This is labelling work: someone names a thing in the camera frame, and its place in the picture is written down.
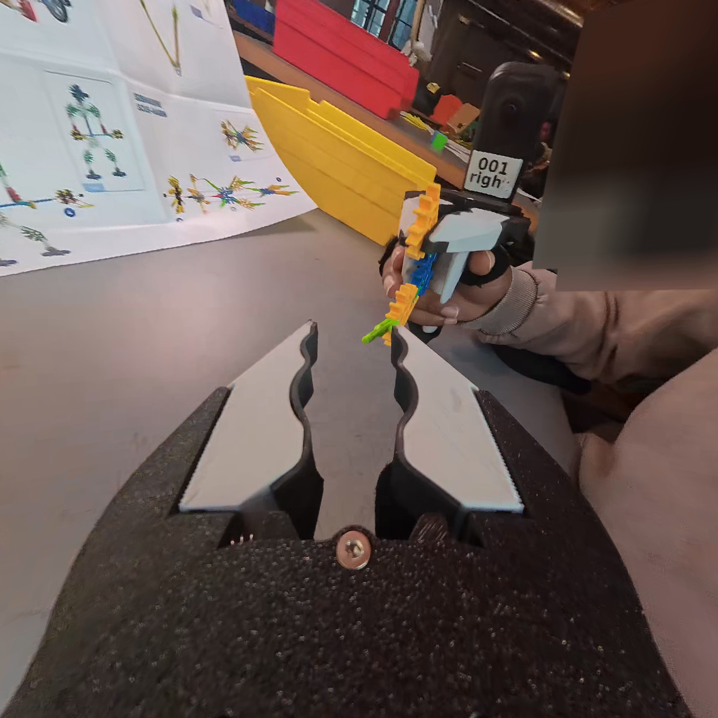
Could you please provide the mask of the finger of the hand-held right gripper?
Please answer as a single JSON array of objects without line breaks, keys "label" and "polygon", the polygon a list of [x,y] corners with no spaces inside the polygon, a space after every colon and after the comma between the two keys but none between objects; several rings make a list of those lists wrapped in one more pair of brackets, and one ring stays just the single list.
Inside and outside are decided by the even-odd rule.
[{"label": "finger of the hand-held right gripper", "polygon": [[409,191],[406,193],[399,220],[400,244],[408,248],[408,258],[419,261],[422,257],[422,192]]},{"label": "finger of the hand-held right gripper", "polygon": [[425,253],[437,255],[431,291],[447,303],[472,253],[492,250],[503,229],[504,215],[479,208],[446,215],[425,240]]}]

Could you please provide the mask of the grey desk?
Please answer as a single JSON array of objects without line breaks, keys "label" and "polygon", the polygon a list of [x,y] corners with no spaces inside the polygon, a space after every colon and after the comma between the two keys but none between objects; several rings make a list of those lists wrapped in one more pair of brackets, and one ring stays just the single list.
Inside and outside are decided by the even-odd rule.
[{"label": "grey desk", "polygon": [[133,471],[307,320],[317,537],[373,527],[401,416],[382,248],[316,210],[247,233],[1,279],[1,707],[85,537]]}]

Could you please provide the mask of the wooden background table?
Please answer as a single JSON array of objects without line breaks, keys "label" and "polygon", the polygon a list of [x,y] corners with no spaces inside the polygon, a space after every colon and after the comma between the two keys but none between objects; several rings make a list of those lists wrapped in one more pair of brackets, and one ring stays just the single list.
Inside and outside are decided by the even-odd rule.
[{"label": "wooden background table", "polygon": [[406,122],[400,116],[384,120],[361,107],[332,88],[294,67],[274,54],[268,44],[234,31],[233,37],[245,74],[268,81],[308,90],[313,101],[327,102],[363,123],[385,138],[405,148],[433,165],[439,182],[459,189],[466,165],[444,148],[436,152],[430,145],[429,135]]}]

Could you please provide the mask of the paned window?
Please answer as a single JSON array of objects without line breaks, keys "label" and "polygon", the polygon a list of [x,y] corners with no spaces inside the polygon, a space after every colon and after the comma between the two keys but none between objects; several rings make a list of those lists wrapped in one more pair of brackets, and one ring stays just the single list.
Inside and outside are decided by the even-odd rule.
[{"label": "paned window", "polygon": [[404,50],[411,38],[417,1],[354,1],[350,20],[378,39],[398,50]]}]

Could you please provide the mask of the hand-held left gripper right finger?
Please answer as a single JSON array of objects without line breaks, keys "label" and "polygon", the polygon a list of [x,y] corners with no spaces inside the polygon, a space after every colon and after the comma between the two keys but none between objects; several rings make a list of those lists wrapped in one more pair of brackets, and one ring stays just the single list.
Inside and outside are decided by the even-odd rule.
[{"label": "hand-held left gripper right finger", "polygon": [[408,539],[431,514],[454,539],[479,541],[475,516],[523,516],[478,387],[402,326],[391,330],[390,358],[403,413],[393,458],[376,485],[376,535]]}]

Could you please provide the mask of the large blue connector fan assembly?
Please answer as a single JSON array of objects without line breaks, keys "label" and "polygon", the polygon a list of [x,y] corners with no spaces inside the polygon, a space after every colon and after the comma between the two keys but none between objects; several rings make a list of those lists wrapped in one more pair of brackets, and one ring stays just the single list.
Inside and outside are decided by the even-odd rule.
[{"label": "large blue connector fan assembly", "polygon": [[439,256],[437,251],[429,249],[429,237],[439,221],[441,187],[436,183],[428,185],[422,193],[408,193],[406,201],[416,200],[411,206],[414,219],[406,229],[399,229],[390,239],[379,261],[380,270],[390,259],[393,250],[400,246],[404,249],[402,265],[402,283],[390,303],[385,318],[362,338],[367,345],[381,338],[386,346],[391,345],[391,332],[397,326],[405,326],[417,301],[429,288]]}]

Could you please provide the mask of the yellow storage bin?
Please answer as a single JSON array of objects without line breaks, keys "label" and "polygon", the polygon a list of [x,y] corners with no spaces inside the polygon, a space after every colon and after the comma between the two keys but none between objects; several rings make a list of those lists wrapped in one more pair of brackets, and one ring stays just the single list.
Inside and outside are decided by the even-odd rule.
[{"label": "yellow storage bin", "polygon": [[317,207],[379,246],[399,231],[405,195],[436,168],[306,89],[247,76],[261,125]]}]

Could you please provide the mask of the person's right hand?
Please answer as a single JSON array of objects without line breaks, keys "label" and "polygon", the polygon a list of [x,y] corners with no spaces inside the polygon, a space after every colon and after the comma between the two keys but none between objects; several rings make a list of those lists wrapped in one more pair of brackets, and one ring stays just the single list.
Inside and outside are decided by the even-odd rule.
[{"label": "person's right hand", "polygon": [[[390,300],[395,299],[404,282],[404,254],[405,247],[396,243],[385,249],[379,261],[383,289]],[[442,328],[480,319],[502,300],[511,282],[512,271],[508,266],[501,276],[481,286],[457,284],[451,298],[444,303],[438,294],[427,290],[415,304],[409,321],[420,328]]]}]

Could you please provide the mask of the stack of red bins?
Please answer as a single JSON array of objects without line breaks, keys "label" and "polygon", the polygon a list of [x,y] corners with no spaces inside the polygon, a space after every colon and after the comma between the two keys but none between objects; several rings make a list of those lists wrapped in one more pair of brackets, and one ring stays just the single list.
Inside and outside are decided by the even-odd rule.
[{"label": "stack of red bins", "polygon": [[419,73],[408,57],[320,1],[277,1],[273,48],[382,119],[411,110]]}]

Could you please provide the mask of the toy instruction sheet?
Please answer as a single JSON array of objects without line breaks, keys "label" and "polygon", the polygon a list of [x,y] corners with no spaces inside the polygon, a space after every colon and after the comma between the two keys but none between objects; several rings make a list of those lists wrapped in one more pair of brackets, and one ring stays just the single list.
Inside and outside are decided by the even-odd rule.
[{"label": "toy instruction sheet", "polygon": [[253,109],[225,1],[1,2],[1,277],[315,208]]}]

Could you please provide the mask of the leaning white board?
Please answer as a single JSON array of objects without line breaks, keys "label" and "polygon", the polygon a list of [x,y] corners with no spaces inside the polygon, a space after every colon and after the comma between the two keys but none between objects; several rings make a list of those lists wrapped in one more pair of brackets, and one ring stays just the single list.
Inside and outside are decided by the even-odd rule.
[{"label": "leaning white board", "polygon": [[432,45],[443,1],[417,1],[409,38],[404,54],[410,63],[429,62],[432,58]]}]

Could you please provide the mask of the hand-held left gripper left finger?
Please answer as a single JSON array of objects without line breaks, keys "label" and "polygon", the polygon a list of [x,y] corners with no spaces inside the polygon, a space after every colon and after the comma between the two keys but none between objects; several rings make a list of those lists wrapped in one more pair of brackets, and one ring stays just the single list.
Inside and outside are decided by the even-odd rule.
[{"label": "hand-held left gripper left finger", "polygon": [[314,538],[324,480],[305,408],[318,326],[307,321],[228,386],[178,499],[180,513],[282,514]]}]

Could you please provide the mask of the blue bin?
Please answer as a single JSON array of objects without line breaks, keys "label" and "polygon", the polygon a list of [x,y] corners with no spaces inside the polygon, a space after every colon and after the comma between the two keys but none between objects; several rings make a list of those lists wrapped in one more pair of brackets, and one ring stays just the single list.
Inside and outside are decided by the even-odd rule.
[{"label": "blue bin", "polygon": [[275,31],[275,12],[266,8],[267,1],[231,1],[240,22],[272,38]]}]

